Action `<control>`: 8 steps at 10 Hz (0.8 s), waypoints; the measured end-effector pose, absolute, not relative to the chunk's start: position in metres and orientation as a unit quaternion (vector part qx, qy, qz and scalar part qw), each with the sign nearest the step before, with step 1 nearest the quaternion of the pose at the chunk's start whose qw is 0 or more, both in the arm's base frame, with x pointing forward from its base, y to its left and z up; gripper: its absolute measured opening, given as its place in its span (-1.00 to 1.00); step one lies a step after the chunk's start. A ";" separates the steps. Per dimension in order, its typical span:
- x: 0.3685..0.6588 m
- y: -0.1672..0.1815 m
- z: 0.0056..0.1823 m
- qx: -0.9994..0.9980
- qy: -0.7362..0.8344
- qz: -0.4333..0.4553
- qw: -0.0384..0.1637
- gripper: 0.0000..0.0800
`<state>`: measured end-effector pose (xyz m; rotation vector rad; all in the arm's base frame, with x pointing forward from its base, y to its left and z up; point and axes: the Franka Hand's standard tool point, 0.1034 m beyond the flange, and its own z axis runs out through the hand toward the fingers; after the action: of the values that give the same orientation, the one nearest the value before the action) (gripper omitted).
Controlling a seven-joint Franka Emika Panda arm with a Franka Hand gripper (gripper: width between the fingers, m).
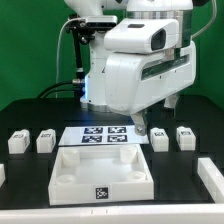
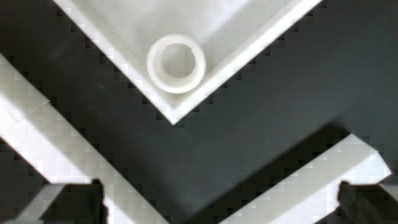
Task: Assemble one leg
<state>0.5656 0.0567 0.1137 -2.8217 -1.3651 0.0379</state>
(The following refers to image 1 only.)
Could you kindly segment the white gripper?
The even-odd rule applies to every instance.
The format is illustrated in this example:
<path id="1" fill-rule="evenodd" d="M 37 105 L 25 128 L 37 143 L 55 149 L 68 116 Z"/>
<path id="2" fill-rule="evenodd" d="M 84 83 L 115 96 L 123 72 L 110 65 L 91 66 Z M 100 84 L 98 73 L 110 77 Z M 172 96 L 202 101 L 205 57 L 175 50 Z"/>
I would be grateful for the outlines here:
<path id="1" fill-rule="evenodd" d="M 140 136 L 147 132 L 145 115 L 141 110 L 165 98 L 164 107 L 174 109 L 179 99 L 175 93 L 192 85 L 195 80 L 194 42 L 182 48 L 176 60 L 164 61 L 163 57 L 162 52 L 149 55 L 112 53 L 106 62 L 106 104 L 115 113 L 133 114 L 135 133 Z"/>

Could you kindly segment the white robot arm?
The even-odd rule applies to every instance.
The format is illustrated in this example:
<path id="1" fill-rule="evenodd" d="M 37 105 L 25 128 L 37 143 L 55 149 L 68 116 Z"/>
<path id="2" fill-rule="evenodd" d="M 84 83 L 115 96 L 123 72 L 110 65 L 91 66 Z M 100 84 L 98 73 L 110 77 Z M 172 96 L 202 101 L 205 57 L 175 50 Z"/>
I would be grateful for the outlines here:
<path id="1" fill-rule="evenodd" d="M 193 84 L 192 10 L 216 0 L 64 0 L 78 18 L 73 35 L 90 46 L 83 107 L 132 118 L 147 133 L 146 109 Z"/>

